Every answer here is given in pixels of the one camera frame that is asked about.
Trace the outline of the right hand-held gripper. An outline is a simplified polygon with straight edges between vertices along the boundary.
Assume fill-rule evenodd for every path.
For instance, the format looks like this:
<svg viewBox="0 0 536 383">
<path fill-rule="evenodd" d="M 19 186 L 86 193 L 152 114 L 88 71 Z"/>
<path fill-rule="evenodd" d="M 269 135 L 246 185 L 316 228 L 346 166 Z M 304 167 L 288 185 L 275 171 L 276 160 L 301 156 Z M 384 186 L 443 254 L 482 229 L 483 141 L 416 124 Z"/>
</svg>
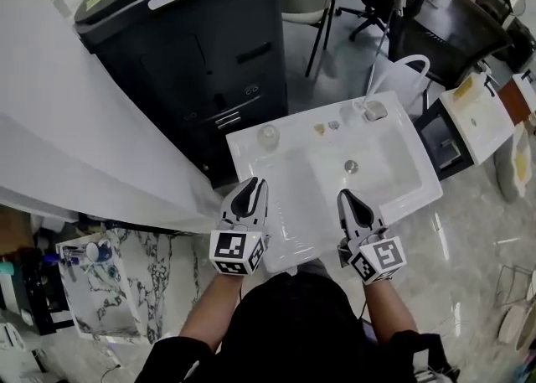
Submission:
<svg viewBox="0 0 536 383">
<path fill-rule="evenodd" d="M 347 237 L 338 246 L 341 267 L 350 266 L 365 286 L 391 279 L 407 260 L 400 238 L 383 228 L 379 207 L 350 189 L 338 193 L 337 205 Z M 359 236 L 367 238 L 357 240 Z"/>
</svg>

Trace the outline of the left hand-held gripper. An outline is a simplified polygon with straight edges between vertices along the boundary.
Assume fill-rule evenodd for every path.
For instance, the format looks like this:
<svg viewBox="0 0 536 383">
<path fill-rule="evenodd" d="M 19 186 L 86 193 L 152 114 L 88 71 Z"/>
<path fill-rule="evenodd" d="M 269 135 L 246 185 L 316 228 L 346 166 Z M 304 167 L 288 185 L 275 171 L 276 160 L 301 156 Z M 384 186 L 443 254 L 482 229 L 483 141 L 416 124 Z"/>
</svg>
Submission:
<svg viewBox="0 0 536 383">
<path fill-rule="evenodd" d="M 264 179 L 257 183 L 258 178 L 252 177 L 237 184 L 221 205 L 221 221 L 211 231 L 209 246 L 209 260 L 220 274 L 253 274 L 267 252 L 270 235 L 265 219 L 269 188 Z M 248 216 L 250 222 L 241 220 Z"/>
</svg>

